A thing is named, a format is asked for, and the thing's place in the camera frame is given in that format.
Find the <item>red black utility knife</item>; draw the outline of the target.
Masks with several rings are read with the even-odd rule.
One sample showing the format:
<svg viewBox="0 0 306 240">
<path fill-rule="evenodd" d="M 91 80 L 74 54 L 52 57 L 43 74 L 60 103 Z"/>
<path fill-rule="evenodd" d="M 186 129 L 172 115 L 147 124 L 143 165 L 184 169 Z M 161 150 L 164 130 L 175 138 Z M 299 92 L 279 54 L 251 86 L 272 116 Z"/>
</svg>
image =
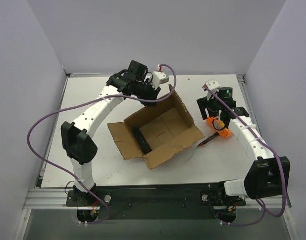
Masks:
<svg viewBox="0 0 306 240">
<path fill-rule="evenodd" d="M 211 135 L 210 137 L 206 138 L 205 140 L 201 141 L 200 143 L 198 143 L 195 148 L 199 148 L 202 147 L 204 145 L 206 145 L 207 143 L 209 143 L 210 141 L 214 140 L 216 137 L 218 137 L 219 134 L 216 132 L 213 135 Z"/>
</svg>

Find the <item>brown cardboard express box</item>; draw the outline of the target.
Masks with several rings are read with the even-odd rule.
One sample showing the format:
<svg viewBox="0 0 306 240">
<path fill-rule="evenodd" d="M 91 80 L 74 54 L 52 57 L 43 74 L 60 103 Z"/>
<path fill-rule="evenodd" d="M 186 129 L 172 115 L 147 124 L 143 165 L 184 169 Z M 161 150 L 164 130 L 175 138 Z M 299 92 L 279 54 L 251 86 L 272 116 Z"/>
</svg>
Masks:
<svg viewBox="0 0 306 240">
<path fill-rule="evenodd" d="M 108 129 L 124 160 L 141 158 L 152 170 L 204 138 L 176 91 L 155 106 L 144 107 Z M 131 129 L 138 128 L 152 152 L 144 155 Z"/>
</svg>

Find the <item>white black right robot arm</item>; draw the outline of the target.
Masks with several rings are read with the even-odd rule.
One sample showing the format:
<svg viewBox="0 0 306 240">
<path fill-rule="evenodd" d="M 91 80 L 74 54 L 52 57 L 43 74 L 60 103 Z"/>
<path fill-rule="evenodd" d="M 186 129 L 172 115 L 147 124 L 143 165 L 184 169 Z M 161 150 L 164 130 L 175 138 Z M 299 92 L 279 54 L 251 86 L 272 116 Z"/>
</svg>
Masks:
<svg viewBox="0 0 306 240">
<path fill-rule="evenodd" d="M 205 91 L 207 96 L 196 101 L 202 119 L 219 136 L 228 138 L 234 135 L 251 162 L 243 179 L 223 183 L 225 194 L 253 200 L 285 196 L 290 172 L 289 160 L 278 156 L 267 146 L 246 109 L 236 106 L 232 88 L 220 87 L 214 91 L 206 88 Z"/>
</svg>

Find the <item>orange product carton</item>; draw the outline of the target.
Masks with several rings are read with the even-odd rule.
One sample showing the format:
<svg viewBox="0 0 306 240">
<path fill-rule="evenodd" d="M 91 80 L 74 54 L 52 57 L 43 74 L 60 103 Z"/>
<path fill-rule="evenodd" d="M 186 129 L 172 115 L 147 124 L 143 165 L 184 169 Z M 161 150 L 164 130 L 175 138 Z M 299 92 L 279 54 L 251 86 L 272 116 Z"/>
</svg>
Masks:
<svg viewBox="0 0 306 240">
<path fill-rule="evenodd" d="M 233 135 L 233 133 L 225 127 L 224 123 L 218 120 L 218 117 L 208 117 L 206 123 L 224 139 L 230 138 Z"/>
</svg>

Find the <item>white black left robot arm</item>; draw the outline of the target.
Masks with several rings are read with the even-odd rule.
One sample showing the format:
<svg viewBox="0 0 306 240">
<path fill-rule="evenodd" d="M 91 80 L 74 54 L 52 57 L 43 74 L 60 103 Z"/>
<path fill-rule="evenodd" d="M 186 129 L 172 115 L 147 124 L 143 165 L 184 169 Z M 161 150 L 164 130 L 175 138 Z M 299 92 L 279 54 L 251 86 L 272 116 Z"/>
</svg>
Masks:
<svg viewBox="0 0 306 240">
<path fill-rule="evenodd" d="M 92 160 L 98 147 L 93 137 L 102 122 L 124 100 L 140 101 L 145 107 L 154 107 L 164 98 L 158 98 L 160 86 L 169 81 L 162 71 L 163 65 L 150 72 L 148 67 L 131 61 L 128 69 L 123 69 L 109 77 L 102 92 L 73 122 L 61 125 L 62 147 L 66 151 L 76 176 L 73 197 L 83 205 L 89 206 L 95 201 L 96 184 L 92 174 Z"/>
</svg>

